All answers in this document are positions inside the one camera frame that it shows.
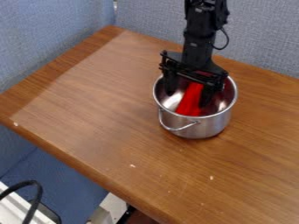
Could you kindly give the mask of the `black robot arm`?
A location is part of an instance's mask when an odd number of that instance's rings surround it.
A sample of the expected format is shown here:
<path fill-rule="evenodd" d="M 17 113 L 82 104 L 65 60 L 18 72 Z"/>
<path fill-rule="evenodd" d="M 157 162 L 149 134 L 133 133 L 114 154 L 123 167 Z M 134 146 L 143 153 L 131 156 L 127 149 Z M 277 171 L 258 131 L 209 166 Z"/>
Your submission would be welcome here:
<path fill-rule="evenodd" d="M 182 52 L 163 50 L 161 70 L 163 72 L 165 91 L 173 95 L 179 87 L 179 78 L 202 84 L 204 90 L 197 96 L 197 106 L 205 108 L 213 96 L 224 90 L 229 72 L 213 61 L 218 31 L 228 35 L 230 10 L 228 0 L 185 0 L 186 28 L 183 30 Z"/>

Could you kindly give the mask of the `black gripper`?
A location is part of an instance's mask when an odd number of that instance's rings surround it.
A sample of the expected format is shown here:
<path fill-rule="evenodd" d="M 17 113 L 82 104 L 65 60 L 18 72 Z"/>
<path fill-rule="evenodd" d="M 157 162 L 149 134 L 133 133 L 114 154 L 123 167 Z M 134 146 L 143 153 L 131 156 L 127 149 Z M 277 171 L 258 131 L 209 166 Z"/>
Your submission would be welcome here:
<path fill-rule="evenodd" d="M 204 85 L 200 107 L 205 108 L 224 89 L 229 72 L 213 61 L 214 39 L 187 41 L 182 52 L 163 50 L 159 69 L 163 72 L 165 91 L 173 95 L 179 87 L 179 78 Z"/>

